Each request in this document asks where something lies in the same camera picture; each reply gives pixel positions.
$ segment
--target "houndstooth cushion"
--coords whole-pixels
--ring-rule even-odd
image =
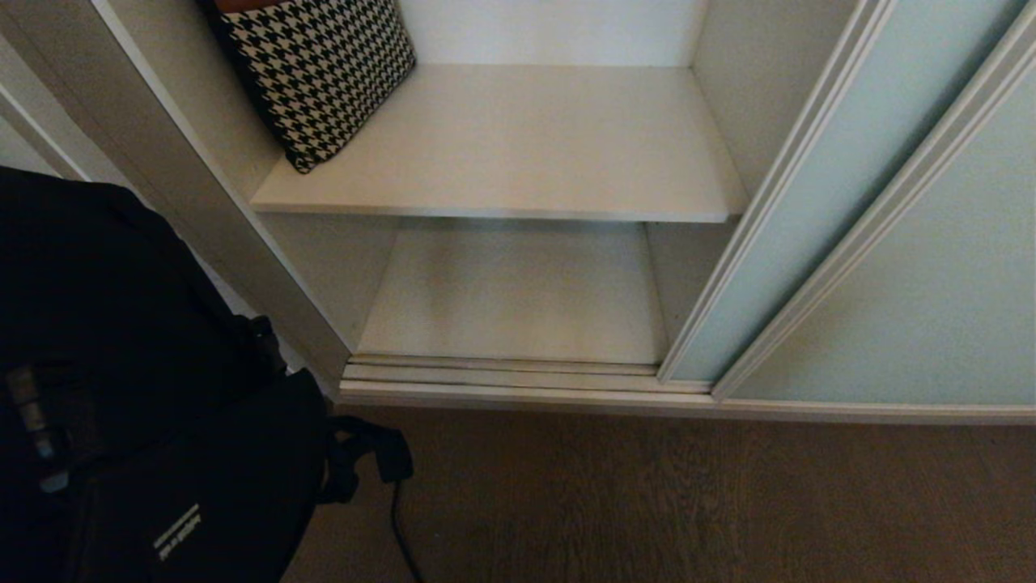
[[[335,155],[416,62],[394,0],[288,0],[221,18],[253,101],[303,173]]]

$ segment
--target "black strap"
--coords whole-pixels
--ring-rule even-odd
[[[319,504],[352,500],[359,486],[356,462],[371,451],[377,459],[378,474],[382,483],[398,483],[413,475],[410,448],[399,430],[341,415],[327,418],[325,432],[327,482],[317,497]],[[340,433],[351,434],[352,437],[340,442]]]

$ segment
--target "wooden floor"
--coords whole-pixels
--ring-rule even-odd
[[[430,582],[1036,581],[1036,428],[347,411],[411,443]],[[361,480],[285,582],[409,580]]]

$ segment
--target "black cable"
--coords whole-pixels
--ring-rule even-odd
[[[406,561],[406,566],[410,570],[414,583],[425,583],[425,579],[421,577],[421,570],[418,569],[418,563],[414,562],[410,555],[410,549],[406,546],[406,541],[403,540],[403,531],[399,528],[399,490],[402,485],[402,482],[397,482],[392,493],[392,532],[396,535],[396,544],[399,545],[399,551],[403,554],[403,560]]]

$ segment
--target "shelf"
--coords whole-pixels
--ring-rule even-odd
[[[658,365],[643,225],[407,218],[357,353]]]
[[[747,204],[689,68],[418,65],[310,174],[281,159],[258,210],[723,222]]]

